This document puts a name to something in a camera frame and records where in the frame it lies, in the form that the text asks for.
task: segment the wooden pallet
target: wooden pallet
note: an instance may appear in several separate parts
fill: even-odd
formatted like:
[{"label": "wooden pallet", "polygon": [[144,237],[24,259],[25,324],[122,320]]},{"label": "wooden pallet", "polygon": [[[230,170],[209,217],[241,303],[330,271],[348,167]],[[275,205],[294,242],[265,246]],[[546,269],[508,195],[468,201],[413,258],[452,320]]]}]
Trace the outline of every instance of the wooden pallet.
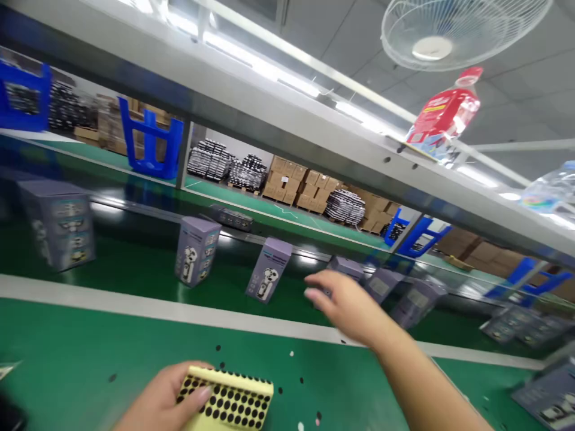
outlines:
[{"label": "wooden pallet", "polygon": [[236,186],[233,183],[228,183],[228,187],[231,187],[233,189],[241,189],[242,192],[253,193],[254,196],[259,196],[259,190],[248,190],[245,187]]}]

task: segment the blue plastic stool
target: blue plastic stool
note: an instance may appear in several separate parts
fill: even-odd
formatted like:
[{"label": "blue plastic stool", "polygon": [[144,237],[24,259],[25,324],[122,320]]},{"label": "blue plastic stool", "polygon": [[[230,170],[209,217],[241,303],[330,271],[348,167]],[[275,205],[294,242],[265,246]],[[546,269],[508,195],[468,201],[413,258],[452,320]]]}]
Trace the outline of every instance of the blue plastic stool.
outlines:
[{"label": "blue plastic stool", "polygon": [[[401,208],[397,210],[393,220],[389,224],[388,231],[385,233],[385,243],[387,245],[393,245],[395,240],[391,238],[391,233],[394,229],[395,223],[402,223],[404,225],[409,225],[409,220],[403,220],[400,218]],[[433,223],[433,218],[424,217],[415,228],[407,235],[404,243],[397,249],[397,253],[402,254],[403,256],[407,257],[420,257],[423,256],[431,247],[437,243],[440,239],[442,239],[447,233],[452,229],[451,226],[446,227],[441,232],[434,232],[433,230],[429,230],[429,226]],[[422,247],[421,250],[414,250],[413,246],[417,242],[417,240],[423,235],[429,235],[432,237],[425,246]]]},{"label": "blue plastic stool", "polygon": [[[42,64],[42,76],[0,62],[0,128],[42,132],[48,128],[50,111],[50,85],[52,73],[50,66]],[[10,106],[6,83],[19,84],[40,92],[38,114],[30,115],[17,111]]]},{"label": "blue plastic stool", "polygon": [[[178,174],[178,153],[180,151],[181,137],[184,133],[184,123],[171,119],[170,130],[165,131],[156,125],[156,113],[144,110],[144,122],[138,122],[130,118],[128,101],[118,97],[120,101],[120,113],[122,114],[122,126],[124,139],[126,140],[126,152],[128,162],[132,169],[141,174],[152,177],[174,179]],[[144,159],[136,160],[134,147],[134,132],[139,130],[144,134]],[[164,162],[156,159],[156,139],[166,140],[166,156]]]},{"label": "blue plastic stool", "polygon": [[[523,278],[525,276],[525,274],[527,274],[529,271],[531,271],[533,268],[535,268],[536,264],[537,264],[537,260],[532,259],[530,257],[524,258],[521,261],[521,263],[519,265],[517,265],[517,268],[515,268],[515,271],[513,271],[513,273],[507,278],[507,281],[511,285],[517,283],[519,280],[521,280],[521,278]],[[521,306],[531,307],[531,305],[533,305],[533,303],[535,302],[537,296],[540,296],[542,293],[547,293],[547,292],[552,291],[556,287],[559,287],[564,281],[569,280],[573,276],[573,274],[571,272],[568,272],[568,271],[563,271],[563,272],[560,272],[559,274],[550,274],[550,273],[545,272],[545,271],[539,271],[539,274],[547,277],[548,280],[539,287],[533,286],[531,284],[523,285],[521,287],[521,289],[519,290],[519,292],[529,293],[529,295],[525,295],[523,297],[523,299],[520,302]],[[507,291],[508,290],[505,289],[504,287],[496,286],[493,289],[491,289],[489,292],[487,292],[485,294],[485,297],[486,298],[498,298]]]}]

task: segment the metal pole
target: metal pole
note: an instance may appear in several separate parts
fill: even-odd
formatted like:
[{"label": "metal pole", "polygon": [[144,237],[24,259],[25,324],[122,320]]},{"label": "metal pole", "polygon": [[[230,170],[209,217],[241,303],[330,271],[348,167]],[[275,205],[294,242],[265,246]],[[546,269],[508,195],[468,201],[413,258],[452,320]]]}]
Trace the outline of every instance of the metal pole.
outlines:
[{"label": "metal pole", "polygon": [[193,123],[188,119],[184,119],[184,133],[182,141],[186,141],[186,145],[180,145],[180,152],[178,154],[178,176],[175,180],[176,189],[183,189],[186,186],[187,176],[187,160],[190,156],[190,149],[192,143]]},{"label": "metal pole", "polygon": [[415,211],[415,214],[413,214],[413,216],[411,217],[409,224],[405,227],[403,232],[401,232],[400,237],[395,241],[395,243],[389,249],[389,252],[391,254],[396,254],[397,250],[399,250],[399,248],[406,241],[406,239],[409,236],[409,234],[411,233],[411,231],[413,229],[415,229],[415,227],[419,224],[421,219],[424,217],[425,217],[424,213],[420,213],[419,211]]},{"label": "metal pole", "polygon": [[537,275],[539,271],[545,268],[545,266],[548,263],[549,262],[546,262],[545,260],[540,261],[533,267],[532,270],[530,270],[527,274],[521,277],[521,279],[517,283],[515,283],[509,289],[507,289],[506,292],[503,295],[501,295],[501,298],[502,299],[509,298],[511,295],[518,292],[525,285],[525,283],[527,283],[533,276]]}]

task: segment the finger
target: finger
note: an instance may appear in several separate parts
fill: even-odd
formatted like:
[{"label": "finger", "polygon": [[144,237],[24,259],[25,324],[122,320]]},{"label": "finger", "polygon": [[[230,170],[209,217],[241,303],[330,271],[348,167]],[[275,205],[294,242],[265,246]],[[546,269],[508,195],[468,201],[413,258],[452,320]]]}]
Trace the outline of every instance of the finger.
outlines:
[{"label": "finger", "polygon": [[210,396],[211,386],[202,386],[174,407],[173,414],[178,429],[183,427],[208,402]]},{"label": "finger", "polygon": [[313,302],[313,305],[318,307],[328,319],[332,319],[335,315],[335,305],[331,302],[330,298],[319,289],[307,288],[304,292],[307,299]]}]

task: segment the stacked cardboard boxes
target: stacked cardboard boxes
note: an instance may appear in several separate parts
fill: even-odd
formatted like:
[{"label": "stacked cardboard boxes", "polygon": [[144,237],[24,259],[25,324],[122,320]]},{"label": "stacked cardboard boxes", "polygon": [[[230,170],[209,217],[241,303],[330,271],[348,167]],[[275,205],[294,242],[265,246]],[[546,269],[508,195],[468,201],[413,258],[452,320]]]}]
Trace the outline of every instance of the stacked cardboard boxes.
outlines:
[{"label": "stacked cardboard boxes", "polygon": [[263,195],[292,205],[307,168],[274,156]]},{"label": "stacked cardboard boxes", "polygon": [[305,173],[304,180],[299,186],[295,204],[323,214],[330,193],[341,188],[343,188],[342,181],[310,169]]},{"label": "stacked cardboard boxes", "polygon": [[365,202],[364,219],[358,224],[358,227],[380,234],[383,227],[391,222],[400,205],[359,187],[350,186],[349,190]]}]

